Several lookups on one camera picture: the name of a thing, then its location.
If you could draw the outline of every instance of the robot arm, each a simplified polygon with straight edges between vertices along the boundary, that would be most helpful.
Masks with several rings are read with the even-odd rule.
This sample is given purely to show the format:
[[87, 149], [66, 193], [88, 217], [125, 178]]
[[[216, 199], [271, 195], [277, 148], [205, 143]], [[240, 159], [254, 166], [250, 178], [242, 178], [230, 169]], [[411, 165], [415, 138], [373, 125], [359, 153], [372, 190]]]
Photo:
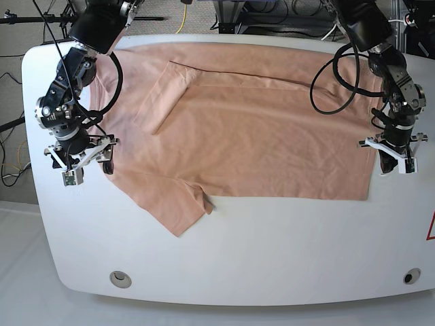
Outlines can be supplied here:
[[[70, 31], [77, 45], [59, 62], [55, 80], [37, 102], [35, 117], [57, 140], [45, 154], [52, 157], [53, 168], [62, 169], [65, 186], [83, 183], [83, 167], [93, 159], [103, 163], [105, 173], [113, 173], [112, 149], [117, 140], [114, 135], [105, 134], [98, 123], [116, 102], [122, 87], [122, 69], [112, 50], [142, 3], [143, 0], [88, 0], [86, 11]], [[118, 85], [104, 109], [88, 111], [78, 99], [95, 78], [97, 54], [110, 55], [118, 70]], [[87, 130], [92, 126], [103, 135], [89, 135]]]
[[[413, 136], [412, 131], [417, 115], [425, 107], [425, 96], [406, 71], [403, 55], [386, 41], [392, 35], [390, 23], [375, 0], [322, 2], [336, 15], [337, 25], [351, 42], [334, 57], [337, 80], [349, 90], [366, 96], [382, 96], [390, 103], [387, 114], [372, 109], [374, 116], [384, 123], [384, 131], [376, 139], [367, 138], [360, 145], [379, 150], [384, 173], [391, 172], [396, 165], [400, 173], [417, 172], [415, 152], [427, 137], [424, 134]], [[70, 31], [77, 46], [59, 62], [56, 79], [37, 102], [36, 118], [57, 140], [45, 154], [51, 155], [53, 168], [62, 169], [65, 185], [83, 183], [83, 166], [93, 159], [103, 163], [105, 173], [113, 173], [112, 150], [117, 140], [114, 135], [106, 135], [98, 123], [118, 99], [122, 86], [122, 70], [112, 50], [142, 3], [143, 0], [88, 0], [86, 11]], [[384, 81], [380, 95], [357, 89], [338, 74], [340, 55], [349, 48], [368, 51], [372, 72]], [[78, 97], [95, 78], [98, 53], [110, 55], [118, 70], [118, 86], [108, 106], [101, 111], [88, 111], [78, 103]], [[99, 128], [103, 135], [89, 135], [87, 130], [91, 126]], [[417, 145], [411, 150], [414, 142]]]
[[[371, 71], [383, 78], [383, 97], [390, 103], [387, 114], [372, 109], [372, 114], [385, 125], [376, 139], [367, 138], [362, 146], [379, 150], [383, 173], [399, 166], [399, 173], [417, 172], [415, 153], [421, 141], [427, 141], [425, 134], [412, 135], [417, 116], [426, 105], [423, 89], [414, 84], [406, 70], [404, 56], [387, 39], [393, 31], [387, 18], [376, 6], [375, 0], [323, 0], [328, 11], [337, 17], [337, 24], [350, 40], [348, 46], [339, 50], [334, 57], [334, 74], [337, 80], [349, 90], [352, 85], [338, 74], [339, 56], [345, 50], [356, 46], [368, 51]], [[411, 143], [417, 142], [414, 150]]]

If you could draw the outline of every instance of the red warning label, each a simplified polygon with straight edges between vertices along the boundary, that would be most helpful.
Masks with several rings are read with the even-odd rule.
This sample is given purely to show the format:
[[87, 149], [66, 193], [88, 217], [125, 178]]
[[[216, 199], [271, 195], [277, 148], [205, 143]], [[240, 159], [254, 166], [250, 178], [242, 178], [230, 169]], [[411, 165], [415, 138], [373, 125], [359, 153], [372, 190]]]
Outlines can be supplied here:
[[435, 240], [434, 222], [435, 222], [435, 213], [434, 213], [434, 217], [432, 218], [432, 222], [430, 224], [430, 228], [428, 232], [428, 237], [426, 238], [426, 240]]

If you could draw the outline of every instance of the black tripod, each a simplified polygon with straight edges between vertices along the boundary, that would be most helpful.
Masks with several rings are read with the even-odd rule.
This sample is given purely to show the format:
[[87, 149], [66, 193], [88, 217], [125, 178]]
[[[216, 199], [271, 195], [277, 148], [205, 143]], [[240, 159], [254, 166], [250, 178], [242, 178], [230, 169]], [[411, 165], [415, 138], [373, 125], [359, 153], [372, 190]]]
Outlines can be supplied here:
[[[46, 18], [47, 22], [53, 23], [58, 22], [60, 29], [62, 30], [63, 35], [63, 41], [68, 41], [68, 30], [67, 25], [69, 23], [73, 24], [79, 17], [77, 11], [74, 8], [74, 5], [72, 4], [71, 0], [67, 0], [67, 5], [63, 12], [60, 14], [60, 16], [55, 16], [49, 13], [44, 13], [44, 17]], [[164, 17], [135, 17], [135, 20], [164, 20]], [[9, 10], [6, 10], [5, 12], [5, 18], [0, 18], [0, 24], [25, 24], [29, 22], [42, 22], [41, 17], [18, 17], [16, 14], [11, 13]]]

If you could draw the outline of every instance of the yellow cable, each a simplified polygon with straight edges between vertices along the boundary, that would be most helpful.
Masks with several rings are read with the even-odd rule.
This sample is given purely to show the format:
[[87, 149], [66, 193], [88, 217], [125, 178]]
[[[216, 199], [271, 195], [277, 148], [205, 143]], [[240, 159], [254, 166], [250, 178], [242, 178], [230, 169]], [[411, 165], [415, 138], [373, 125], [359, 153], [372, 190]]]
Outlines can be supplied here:
[[2, 164], [2, 165], [3, 165], [3, 166], [10, 166], [11, 168], [15, 168], [16, 170], [21, 171], [20, 168], [17, 168], [16, 166], [11, 165], [11, 164]]
[[186, 22], [186, 16], [188, 14], [188, 5], [184, 5], [184, 16], [183, 16], [183, 22], [181, 23], [181, 26], [179, 27], [179, 30], [176, 32], [176, 34], [178, 34], [179, 32], [181, 32], [181, 30], [184, 27], [184, 23]]
[[27, 139], [21, 143], [20, 147], [18, 148], [17, 154], [16, 154], [16, 156], [17, 156], [17, 158], [18, 158], [18, 166], [20, 167], [20, 170], [22, 170], [22, 167], [21, 167], [21, 161], [20, 161], [20, 151], [21, 151], [21, 147], [22, 147], [26, 142], [27, 142]]

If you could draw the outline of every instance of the metal stand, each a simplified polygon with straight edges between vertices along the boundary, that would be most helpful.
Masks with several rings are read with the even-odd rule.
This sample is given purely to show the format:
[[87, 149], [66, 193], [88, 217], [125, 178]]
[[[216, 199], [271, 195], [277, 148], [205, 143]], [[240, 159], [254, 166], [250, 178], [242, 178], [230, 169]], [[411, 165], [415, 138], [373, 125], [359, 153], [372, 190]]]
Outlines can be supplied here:
[[263, 14], [259, 12], [242, 12], [246, 1], [214, 1], [219, 33], [242, 34], [249, 27], [291, 28], [295, 31], [314, 31], [325, 33], [331, 29], [330, 18], [312, 16], [282, 16]]
[[219, 34], [235, 34], [245, 1], [213, 1], [213, 4], [219, 22]]

